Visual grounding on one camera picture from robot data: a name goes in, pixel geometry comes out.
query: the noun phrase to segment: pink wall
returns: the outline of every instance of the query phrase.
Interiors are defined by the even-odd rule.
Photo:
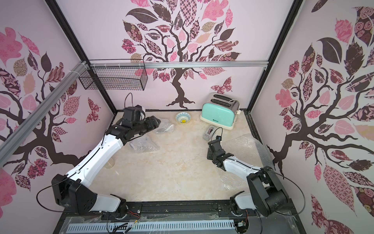
[[[307,233],[373,232],[373,23],[373,1],[306,1],[252,111]]]
[[[72,69],[79,58],[43,0],[2,3],[0,137],[2,142]],[[60,213],[41,208],[36,193],[78,164],[102,138],[113,114],[98,91],[74,83],[0,169],[4,233],[52,233]],[[52,189],[39,196],[54,203]]]

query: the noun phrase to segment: black wire mesh basket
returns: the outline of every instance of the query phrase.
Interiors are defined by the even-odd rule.
[[[85,89],[98,89],[94,79],[99,79],[104,89],[144,90],[148,80],[144,60],[128,60],[134,64],[91,64],[79,80]]]

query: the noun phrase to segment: mint green toaster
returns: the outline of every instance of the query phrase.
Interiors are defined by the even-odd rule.
[[[208,102],[203,105],[200,119],[214,126],[233,129],[240,104],[237,100],[232,100],[227,95],[211,93]]]

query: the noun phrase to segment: patterned bowl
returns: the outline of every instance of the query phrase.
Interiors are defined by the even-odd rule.
[[[179,112],[175,119],[178,121],[180,124],[186,124],[191,120],[191,115],[188,114],[187,112]]]

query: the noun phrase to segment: pink leaf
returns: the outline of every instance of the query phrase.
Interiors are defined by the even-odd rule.
[[[319,110],[312,110],[311,112],[309,112],[308,114],[306,114],[306,116],[308,118],[311,118],[311,119],[315,119],[317,118],[322,112],[319,111]]]
[[[321,165],[317,164],[314,167],[314,175],[316,176],[317,182],[321,179],[321,174],[322,174]]]
[[[345,120],[337,121],[335,124],[334,130],[337,134],[340,134],[340,135],[348,135],[348,134],[355,132],[352,126],[349,123],[347,123]]]
[[[327,105],[330,102],[330,91],[324,92],[320,98],[319,98],[319,103],[322,105]]]
[[[354,95],[351,95],[351,96],[348,96],[348,97],[345,97],[345,98],[342,98],[339,103],[338,103],[338,106],[342,109],[342,110],[347,110],[350,108],[350,106],[352,105],[353,101],[355,100],[355,96]]]
[[[65,122],[68,123],[68,124],[72,124],[72,123],[75,122],[75,120],[77,120],[77,119],[70,117],[70,118],[65,119]]]
[[[35,110],[36,108],[36,101],[35,98],[30,94],[27,96],[23,102],[22,102],[22,107],[25,108],[26,110]]]
[[[190,52],[190,53],[193,53],[195,52],[197,49],[197,44],[196,43],[192,43],[192,44],[189,44],[187,46],[187,50]]]
[[[169,48],[173,48],[175,46],[175,43],[173,42],[173,40],[171,40],[170,38],[168,38],[166,40],[166,45],[169,47]]]
[[[6,109],[11,105],[9,98],[0,95],[0,108]]]

